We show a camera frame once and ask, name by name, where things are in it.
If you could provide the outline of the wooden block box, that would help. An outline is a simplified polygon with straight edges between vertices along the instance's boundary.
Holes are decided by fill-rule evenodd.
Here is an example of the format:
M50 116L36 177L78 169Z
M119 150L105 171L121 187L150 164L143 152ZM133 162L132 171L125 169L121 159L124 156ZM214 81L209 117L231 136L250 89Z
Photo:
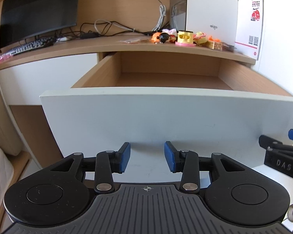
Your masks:
M223 49L223 43L221 41L210 41L208 40L205 43L205 46L211 50L217 50L217 51L222 51Z

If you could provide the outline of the yellow toy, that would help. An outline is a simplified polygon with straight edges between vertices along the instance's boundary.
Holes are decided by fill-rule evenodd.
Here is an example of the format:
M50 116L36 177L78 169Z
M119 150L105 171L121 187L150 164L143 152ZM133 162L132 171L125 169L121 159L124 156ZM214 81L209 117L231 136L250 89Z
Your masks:
M185 47L194 47L194 33L192 31L178 31L177 40L175 45L185 46Z

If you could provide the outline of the orange shell toy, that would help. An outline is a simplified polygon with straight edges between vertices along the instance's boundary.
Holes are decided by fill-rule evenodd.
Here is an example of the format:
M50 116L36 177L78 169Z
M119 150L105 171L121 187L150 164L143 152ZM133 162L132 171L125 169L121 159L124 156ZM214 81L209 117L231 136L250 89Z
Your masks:
M213 41L213 42L221 42L220 39L214 38L214 37L212 37L212 36L209 36L208 40L209 40L209 41Z

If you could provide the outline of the clear plastic packet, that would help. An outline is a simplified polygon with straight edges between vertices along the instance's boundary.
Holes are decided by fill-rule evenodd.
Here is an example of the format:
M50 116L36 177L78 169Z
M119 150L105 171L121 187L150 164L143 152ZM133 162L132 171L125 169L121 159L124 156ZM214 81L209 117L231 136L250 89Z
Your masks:
M150 41L151 41L151 38L148 36L139 36L139 37L121 40L119 42L123 44L139 44L139 43L149 43Z

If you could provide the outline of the black haired doll keychain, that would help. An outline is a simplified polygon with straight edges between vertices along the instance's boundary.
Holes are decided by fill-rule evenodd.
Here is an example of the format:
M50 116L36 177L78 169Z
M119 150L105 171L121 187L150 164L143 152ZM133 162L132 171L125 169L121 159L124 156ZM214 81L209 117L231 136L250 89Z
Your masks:
M175 43L177 41L177 37L175 35L169 35L166 32L162 32L160 35L159 43Z

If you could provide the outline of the white pink bow plush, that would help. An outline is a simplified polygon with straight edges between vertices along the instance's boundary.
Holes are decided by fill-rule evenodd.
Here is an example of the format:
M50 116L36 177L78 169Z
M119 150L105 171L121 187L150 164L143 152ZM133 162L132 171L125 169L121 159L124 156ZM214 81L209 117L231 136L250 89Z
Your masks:
M177 35L177 30L175 28L168 30L169 35Z

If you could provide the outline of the pink white toy camera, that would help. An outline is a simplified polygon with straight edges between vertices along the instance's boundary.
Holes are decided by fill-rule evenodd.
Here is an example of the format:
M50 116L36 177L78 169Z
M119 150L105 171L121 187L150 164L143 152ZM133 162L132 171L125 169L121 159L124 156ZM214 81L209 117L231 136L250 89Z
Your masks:
M203 46L208 41L204 32L197 32L193 35L193 43L197 46Z

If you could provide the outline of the wooden drawer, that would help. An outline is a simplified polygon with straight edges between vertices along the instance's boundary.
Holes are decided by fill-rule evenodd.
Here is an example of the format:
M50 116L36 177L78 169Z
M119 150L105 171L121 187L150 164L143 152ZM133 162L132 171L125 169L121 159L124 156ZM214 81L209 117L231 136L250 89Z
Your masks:
M117 182L168 182L178 179L164 158L167 141L200 156L223 153L250 167L263 163L261 135L283 142L293 128L293 97L246 91L115 87L117 72L96 65L87 74L104 87L48 90L40 99L64 156L86 157L131 144L131 157Z

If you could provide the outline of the white mouse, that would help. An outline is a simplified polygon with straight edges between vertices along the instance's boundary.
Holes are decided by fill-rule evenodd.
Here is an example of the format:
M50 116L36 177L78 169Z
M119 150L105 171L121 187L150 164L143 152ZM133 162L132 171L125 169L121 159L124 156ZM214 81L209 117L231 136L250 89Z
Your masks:
M67 42L67 41L70 41L70 40L73 40L73 37L64 36L64 37L57 38L57 42Z

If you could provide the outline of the white red box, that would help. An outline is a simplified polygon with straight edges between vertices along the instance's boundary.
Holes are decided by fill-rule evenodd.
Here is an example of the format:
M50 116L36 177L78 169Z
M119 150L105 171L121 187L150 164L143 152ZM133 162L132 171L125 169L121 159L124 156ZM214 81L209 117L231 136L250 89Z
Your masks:
M235 50L258 60L263 32L264 0L240 0L238 3Z

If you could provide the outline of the black keyboard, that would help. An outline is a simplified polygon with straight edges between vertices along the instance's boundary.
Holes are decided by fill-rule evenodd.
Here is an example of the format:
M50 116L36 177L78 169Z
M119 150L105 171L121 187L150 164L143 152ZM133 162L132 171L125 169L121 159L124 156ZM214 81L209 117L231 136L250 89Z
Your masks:
M56 41L57 41L57 38L55 37L45 37L39 40L35 40L32 42L14 47L10 49L9 51L7 51L5 54L10 56L16 56L25 52L30 52L30 51L35 51L35 50L50 47L54 43L56 43Z

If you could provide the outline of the white computer case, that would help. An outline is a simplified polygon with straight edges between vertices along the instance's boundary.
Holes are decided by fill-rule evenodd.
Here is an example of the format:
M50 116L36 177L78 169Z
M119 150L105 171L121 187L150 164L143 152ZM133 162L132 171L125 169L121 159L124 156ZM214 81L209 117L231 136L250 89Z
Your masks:
M238 0L170 0L170 27L203 32L234 46Z

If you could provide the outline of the black monitor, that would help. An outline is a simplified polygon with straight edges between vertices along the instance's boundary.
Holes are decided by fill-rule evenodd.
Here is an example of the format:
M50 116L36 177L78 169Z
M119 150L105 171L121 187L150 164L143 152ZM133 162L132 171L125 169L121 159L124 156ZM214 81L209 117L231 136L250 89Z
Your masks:
M77 24L78 0L4 0L0 47Z

